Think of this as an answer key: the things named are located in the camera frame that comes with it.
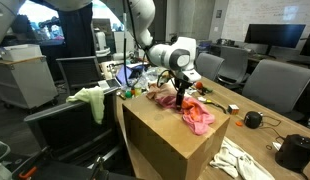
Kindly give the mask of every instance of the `white cloth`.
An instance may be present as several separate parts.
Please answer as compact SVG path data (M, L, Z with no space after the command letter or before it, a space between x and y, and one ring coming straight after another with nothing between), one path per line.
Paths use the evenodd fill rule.
M94 88L83 88L78 91L74 96L69 96L66 102L73 102L81 100L91 104L92 114L94 120L98 124L102 124L104 117L104 91L99 86Z
M240 174L247 180L273 180L275 179L264 167L254 160L237 144L224 137L219 153L214 156L210 165L224 170L236 178Z

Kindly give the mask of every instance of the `crumpled fabric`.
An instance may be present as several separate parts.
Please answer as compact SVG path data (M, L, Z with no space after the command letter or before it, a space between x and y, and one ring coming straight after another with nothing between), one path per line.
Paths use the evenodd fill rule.
M254 160L237 144L224 137L220 151L214 156L210 165L224 170L236 178L239 174L243 179L273 180L275 179L264 167Z
M150 91L146 95L164 108L175 108L176 90L170 84L163 84L160 88L150 86ZM193 97L184 97L181 112L183 120L196 135L205 134L208 125L215 121L215 116L210 114L206 107Z
M69 96L66 102L84 101L90 103L94 120L97 124L102 124L104 117L104 91L99 86L93 88L83 88L74 96Z

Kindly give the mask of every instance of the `yellow cloth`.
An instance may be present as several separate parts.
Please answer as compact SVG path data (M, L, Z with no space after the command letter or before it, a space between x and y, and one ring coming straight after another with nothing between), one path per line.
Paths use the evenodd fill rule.
M98 124L102 124L104 117L104 92L99 86L94 88L83 88L78 91L74 96L69 96L66 102L74 102L81 100L91 104L92 114L94 120Z

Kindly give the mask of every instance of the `gray cabinet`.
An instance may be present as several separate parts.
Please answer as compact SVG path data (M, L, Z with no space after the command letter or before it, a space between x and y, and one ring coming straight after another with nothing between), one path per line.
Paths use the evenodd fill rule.
M46 58L0 60L0 98L25 109L55 101L58 95Z

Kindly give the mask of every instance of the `small black device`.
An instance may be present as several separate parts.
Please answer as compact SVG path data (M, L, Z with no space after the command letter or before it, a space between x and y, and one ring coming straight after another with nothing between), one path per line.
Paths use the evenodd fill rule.
M287 135L275 154L275 161L289 170L301 173L310 161L310 138L299 134Z
M247 127L251 129L256 129L259 127L263 119L263 116L261 113L255 112L255 111L249 111L245 115L244 123Z

